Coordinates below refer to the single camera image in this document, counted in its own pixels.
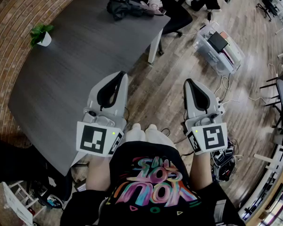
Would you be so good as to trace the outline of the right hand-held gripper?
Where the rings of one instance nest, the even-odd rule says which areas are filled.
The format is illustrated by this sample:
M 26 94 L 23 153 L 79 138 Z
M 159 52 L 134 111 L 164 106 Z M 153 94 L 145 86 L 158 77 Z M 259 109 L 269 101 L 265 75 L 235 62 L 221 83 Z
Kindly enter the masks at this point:
M 187 112 L 185 126 L 192 149 L 196 155 L 227 148 L 227 126 L 218 112 L 214 93 L 202 83 L 187 79 L 183 86 Z

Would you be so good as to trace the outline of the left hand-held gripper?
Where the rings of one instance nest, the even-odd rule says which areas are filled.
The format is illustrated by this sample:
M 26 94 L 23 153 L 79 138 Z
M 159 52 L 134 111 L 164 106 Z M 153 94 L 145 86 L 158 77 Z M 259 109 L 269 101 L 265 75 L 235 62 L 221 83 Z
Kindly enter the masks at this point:
M 128 76 L 124 71 L 106 76 L 91 89 L 83 120 L 77 123 L 78 152 L 101 157 L 114 154 L 127 124 L 127 94 Z

